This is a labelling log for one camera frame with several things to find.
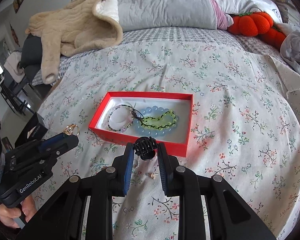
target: finger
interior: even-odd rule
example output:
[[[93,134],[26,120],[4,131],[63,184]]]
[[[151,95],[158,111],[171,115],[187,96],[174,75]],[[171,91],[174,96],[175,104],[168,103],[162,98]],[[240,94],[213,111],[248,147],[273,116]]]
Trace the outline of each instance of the finger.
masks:
[[[28,223],[29,220],[36,214],[37,210],[29,211],[28,215],[26,215],[26,222]]]
[[[34,200],[31,195],[26,197],[25,200],[21,203],[21,205],[22,211],[26,216],[31,215],[32,217],[37,212]]]
[[[0,215],[0,221],[7,227],[19,228],[18,224],[12,218]]]
[[[9,218],[18,218],[21,216],[21,210],[18,208],[7,208],[5,205],[0,205],[0,215]]]

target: earring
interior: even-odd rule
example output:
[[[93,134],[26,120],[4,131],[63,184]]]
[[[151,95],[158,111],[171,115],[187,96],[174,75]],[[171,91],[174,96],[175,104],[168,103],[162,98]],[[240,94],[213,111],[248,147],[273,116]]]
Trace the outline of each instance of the earring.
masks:
[[[155,175],[158,175],[158,173],[146,173],[147,176],[149,176],[149,178],[154,179]]]

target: orange plush toy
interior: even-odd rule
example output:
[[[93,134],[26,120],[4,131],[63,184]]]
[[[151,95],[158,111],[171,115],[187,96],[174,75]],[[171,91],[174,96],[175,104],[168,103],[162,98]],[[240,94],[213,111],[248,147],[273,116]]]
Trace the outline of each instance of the orange plush toy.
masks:
[[[276,47],[280,51],[280,47],[286,36],[273,27],[271,16],[265,12],[254,12],[242,14],[233,17],[234,24],[228,27],[228,31],[232,34],[242,34],[244,36],[259,38]]]

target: ring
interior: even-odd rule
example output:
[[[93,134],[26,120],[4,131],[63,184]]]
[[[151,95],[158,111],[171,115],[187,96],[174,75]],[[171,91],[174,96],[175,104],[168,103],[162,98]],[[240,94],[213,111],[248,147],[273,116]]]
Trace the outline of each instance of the ring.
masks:
[[[74,131],[74,128],[75,128],[75,127],[78,129],[77,136],[79,136],[79,126],[77,126],[76,124],[68,125],[68,126],[63,130],[63,132],[64,132],[66,135],[71,135],[71,134],[73,134],[73,131]]]

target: black box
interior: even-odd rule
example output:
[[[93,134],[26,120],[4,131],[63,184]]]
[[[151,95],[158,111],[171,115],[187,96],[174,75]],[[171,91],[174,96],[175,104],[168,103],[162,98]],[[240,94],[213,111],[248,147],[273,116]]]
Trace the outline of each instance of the black box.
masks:
[[[27,137],[28,132],[31,131],[31,134],[29,138]],[[48,129],[45,126],[43,118],[37,114],[34,113],[34,115],[31,117],[29,122],[26,124],[22,132],[20,133],[18,139],[16,140],[14,146],[15,148],[19,147],[20,145],[23,145],[24,143],[28,141],[32,141],[35,139],[41,140],[42,137],[47,133]]]

